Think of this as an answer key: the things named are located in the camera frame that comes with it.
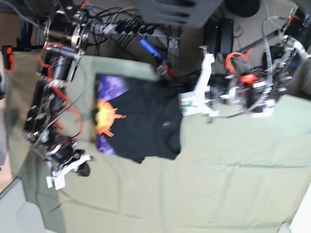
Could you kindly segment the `robot arm image left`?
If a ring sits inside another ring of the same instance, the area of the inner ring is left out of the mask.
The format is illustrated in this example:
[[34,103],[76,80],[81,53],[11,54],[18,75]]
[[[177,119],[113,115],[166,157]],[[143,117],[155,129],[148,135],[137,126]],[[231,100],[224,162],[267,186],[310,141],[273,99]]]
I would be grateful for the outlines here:
[[76,115],[83,127],[76,102],[69,101],[65,89],[72,82],[87,48],[91,31],[84,5],[70,0],[28,0],[27,7],[42,20],[44,45],[38,57],[39,80],[27,113],[23,136],[47,163],[47,187],[65,187],[65,176],[75,172],[87,177],[92,157],[76,148],[77,137],[62,134],[60,118]]

